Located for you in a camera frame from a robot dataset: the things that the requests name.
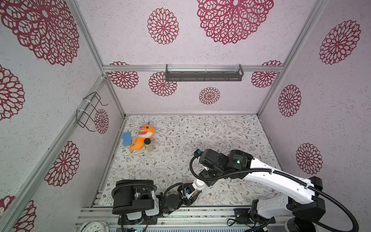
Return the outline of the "white bottle orange base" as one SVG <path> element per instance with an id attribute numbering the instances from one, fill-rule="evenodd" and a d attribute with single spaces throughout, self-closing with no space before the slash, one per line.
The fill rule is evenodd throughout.
<path id="1" fill-rule="evenodd" d="M 205 188 L 206 184 L 202 180 L 195 179 L 192 186 L 195 189 L 193 191 L 192 195 L 197 195 L 198 193 L 202 192 L 202 190 Z"/>

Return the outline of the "white round bottle cap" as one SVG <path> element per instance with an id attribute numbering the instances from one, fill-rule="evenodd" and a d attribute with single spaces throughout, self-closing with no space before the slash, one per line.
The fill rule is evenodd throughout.
<path id="1" fill-rule="evenodd" d="M 205 183 L 199 179 L 196 179 L 194 183 L 198 188 L 202 188 L 205 185 Z"/>

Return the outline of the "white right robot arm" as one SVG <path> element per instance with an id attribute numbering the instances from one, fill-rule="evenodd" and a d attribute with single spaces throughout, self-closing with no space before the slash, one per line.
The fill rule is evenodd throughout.
<path id="1" fill-rule="evenodd" d="M 305 221 L 318 222 L 326 212 L 325 201 L 310 190 L 310 187 L 323 188 L 319 178 L 289 179 L 287 173 L 240 150 L 231 150 L 224 155 L 211 149 L 198 149 L 194 156 L 204 167 L 198 179 L 209 187 L 219 179 L 230 178 L 257 182 L 281 193 L 278 197 L 253 201 L 249 217 L 254 222 L 264 223 L 273 217 L 288 214 Z"/>

